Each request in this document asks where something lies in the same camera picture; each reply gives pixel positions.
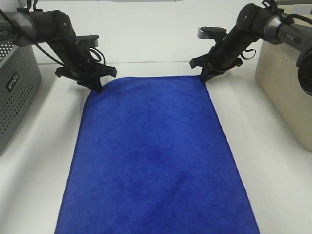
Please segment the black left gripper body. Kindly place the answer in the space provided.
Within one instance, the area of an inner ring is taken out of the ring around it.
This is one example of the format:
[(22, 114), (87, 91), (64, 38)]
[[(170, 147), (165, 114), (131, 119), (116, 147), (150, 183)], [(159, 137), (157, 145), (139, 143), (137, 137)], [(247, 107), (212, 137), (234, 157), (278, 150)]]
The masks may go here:
[(57, 68), (55, 74), (60, 77), (66, 77), (72, 80), (82, 80), (86, 76), (116, 77), (117, 70), (115, 67), (101, 64), (99, 59), (92, 57), (91, 52), (94, 50), (98, 55), (102, 53), (96, 48), (81, 48), (76, 44), (65, 42), (60, 39), (52, 40), (47, 43), (55, 52), (63, 65)]

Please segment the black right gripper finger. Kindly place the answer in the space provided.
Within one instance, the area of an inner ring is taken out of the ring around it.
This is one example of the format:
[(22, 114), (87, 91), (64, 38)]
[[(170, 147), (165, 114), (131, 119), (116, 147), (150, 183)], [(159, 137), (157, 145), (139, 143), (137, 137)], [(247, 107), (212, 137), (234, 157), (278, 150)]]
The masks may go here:
[(220, 71), (210, 70), (208, 68), (203, 68), (201, 73), (200, 73), (199, 79), (202, 83), (205, 83), (208, 80), (210, 80), (214, 77), (220, 76), (222, 74), (224, 74), (223, 71), (220, 72)]

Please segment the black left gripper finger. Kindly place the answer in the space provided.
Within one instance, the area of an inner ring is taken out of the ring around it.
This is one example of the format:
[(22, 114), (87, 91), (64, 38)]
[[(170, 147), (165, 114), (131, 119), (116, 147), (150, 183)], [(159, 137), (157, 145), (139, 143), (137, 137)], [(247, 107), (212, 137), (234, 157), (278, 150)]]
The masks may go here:
[(102, 92), (102, 85), (99, 77), (86, 76), (82, 80), (77, 81), (77, 84), (98, 93)]

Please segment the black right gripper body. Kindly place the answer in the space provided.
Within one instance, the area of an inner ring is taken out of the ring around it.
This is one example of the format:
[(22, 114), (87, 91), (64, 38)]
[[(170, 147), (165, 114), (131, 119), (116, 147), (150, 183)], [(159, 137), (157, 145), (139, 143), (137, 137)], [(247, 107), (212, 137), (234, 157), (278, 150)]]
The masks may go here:
[(222, 40), (214, 39), (215, 45), (208, 53), (197, 58), (192, 58), (189, 62), (190, 67), (202, 67), (220, 72), (226, 72), (234, 67), (240, 67), (243, 64), (242, 59), (239, 58), (241, 52), (235, 55), (234, 49), (226, 48), (229, 43), (225, 41), (225, 38)]

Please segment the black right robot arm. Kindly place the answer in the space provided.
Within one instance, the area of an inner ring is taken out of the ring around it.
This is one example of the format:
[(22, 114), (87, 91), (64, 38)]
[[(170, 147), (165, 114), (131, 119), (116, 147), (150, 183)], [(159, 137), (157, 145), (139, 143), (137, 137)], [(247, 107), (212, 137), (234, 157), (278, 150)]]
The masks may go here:
[(227, 33), (221, 27), (200, 27), (198, 38), (213, 39), (208, 53), (190, 60), (191, 68), (201, 67), (200, 81), (206, 81), (240, 67), (250, 44), (262, 39), (270, 44), (285, 43), (299, 51), (296, 61), (298, 81), (305, 93), (312, 93), (312, 28), (296, 24), (295, 19), (311, 24), (311, 19), (298, 14), (285, 14), (274, 0), (264, 0), (263, 6), (245, 5), (233, 29)]

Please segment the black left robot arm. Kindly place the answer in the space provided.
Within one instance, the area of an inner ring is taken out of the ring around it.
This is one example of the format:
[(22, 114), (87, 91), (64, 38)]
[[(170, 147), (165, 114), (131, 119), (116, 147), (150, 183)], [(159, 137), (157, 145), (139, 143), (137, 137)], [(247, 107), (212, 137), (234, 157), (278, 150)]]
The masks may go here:
[(97, 49), (99, 36), (77, 36), (67, 14), (19, 8), (0, 16), (0, 40), (20, 47), (47, 43), (58, 57), (57, 77), (69, 78), (98, 93), (102, 77), (116, 77), (116, 68), (106, 65), (104, 54)]

